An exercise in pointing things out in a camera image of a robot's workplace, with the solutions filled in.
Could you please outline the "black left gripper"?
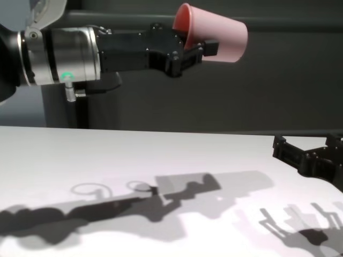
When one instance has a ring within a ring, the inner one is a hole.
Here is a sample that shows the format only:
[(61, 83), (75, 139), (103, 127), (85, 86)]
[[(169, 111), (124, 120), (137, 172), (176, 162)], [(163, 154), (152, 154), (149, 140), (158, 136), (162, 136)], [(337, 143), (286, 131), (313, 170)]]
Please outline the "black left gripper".
[(102, 73), (158, 70), (177, 78), (202, 62), (216, 56), (218, 40), (206, 40), (187, 46), (188, 32), (153, 24), (142, 32), (98, 34)]

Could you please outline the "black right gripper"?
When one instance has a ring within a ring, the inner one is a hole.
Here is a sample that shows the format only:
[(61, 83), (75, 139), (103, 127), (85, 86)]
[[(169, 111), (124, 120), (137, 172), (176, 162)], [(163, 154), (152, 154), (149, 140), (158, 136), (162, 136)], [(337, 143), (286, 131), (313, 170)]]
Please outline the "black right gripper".
[(342, 137), (328, 134), (325, 145), (327, 147), (306, 151), (276, 135), (272, 156), (302, 171), (303, 176), (328, 182), (342, 193)]

